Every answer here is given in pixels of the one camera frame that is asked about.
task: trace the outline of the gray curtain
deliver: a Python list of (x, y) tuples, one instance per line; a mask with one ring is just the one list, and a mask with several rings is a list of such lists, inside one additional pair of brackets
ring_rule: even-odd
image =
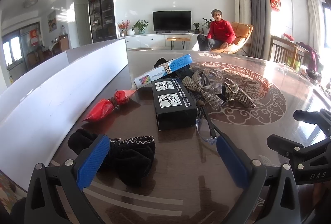
[(252, 0), (252, 25), (254, 28), (249, 56), (261, 59), (265, 36), (265, 0)]

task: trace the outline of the wooden stool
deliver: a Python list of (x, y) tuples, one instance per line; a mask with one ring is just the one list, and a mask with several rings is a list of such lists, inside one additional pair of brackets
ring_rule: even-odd
[(183, 45), (183, 50), (186, 50), (186, 41), (191, 41), (188, 37), (168, 37), (167, 41), (171, 41), (171, 49), (175, 46), (175, 41), (181, 41)]

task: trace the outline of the red sweater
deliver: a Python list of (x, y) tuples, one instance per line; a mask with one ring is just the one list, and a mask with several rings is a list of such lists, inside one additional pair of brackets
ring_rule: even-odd
[(227, 20), (212, 21), (207, 38), (221, 40), (231, 44), (236, 38), (231, 24)]

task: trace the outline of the gray hat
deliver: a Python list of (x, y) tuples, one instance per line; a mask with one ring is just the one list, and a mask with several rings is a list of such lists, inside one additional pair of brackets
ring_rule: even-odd
[(213, 17), (214, 16), (214, 13), (217, 12), (217, 11), (220, 13), (220, 15), (222, 15), (222, 12), (220, 10), (212, 10), (211, 16)]

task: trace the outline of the dining table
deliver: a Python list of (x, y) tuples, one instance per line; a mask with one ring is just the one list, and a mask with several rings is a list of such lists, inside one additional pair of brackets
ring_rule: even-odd
[[(134, 89), (132, 80), (153, 69), (160, 58), (167, 61), (187, 51), (129, 51), (128, 65), (100, 92), (74, 124), (52, 158), (50, 166), (63, 164), (77, 155), (67, 141), (77, 129), (106, 134), (109, 138), (127, 139), (154, 136), (155, 159), (140, 187), (126, 186), (111, 169), (99, 171), (83, 191), (105, 223), (219, 223), (240, 197), (216, 146), (205, 142), (195, 126), (158, 131), (151, 84), (138, 89), (131, 100), (97, 122), (82, 119), (102, 98), (117, 90)], [(210, 110), (214, 124), (226, 133), (237, 148), (250, 159), (269, 166), (289, 163), (267, 146), (271, 134), (303, 144), (305, 147), (326, 138), (318, 126), (294, 120), (296, 110), (327, 109), (323, 97), (316, 95), (306, 78), (284, 64), (241, 55), (190, 51), (191, 69), (213, 68), (234, 81), (254, 101), (255, 108), (226, 102)], [(249, 217), (253, 223), (264, 204), (268, 187), (264, 187), (256, 208)], [(322, 199), (313, 184), (297, 186), (302, 217)], [(63, 206), (72, 223), (78, 223), (58, 188)]]

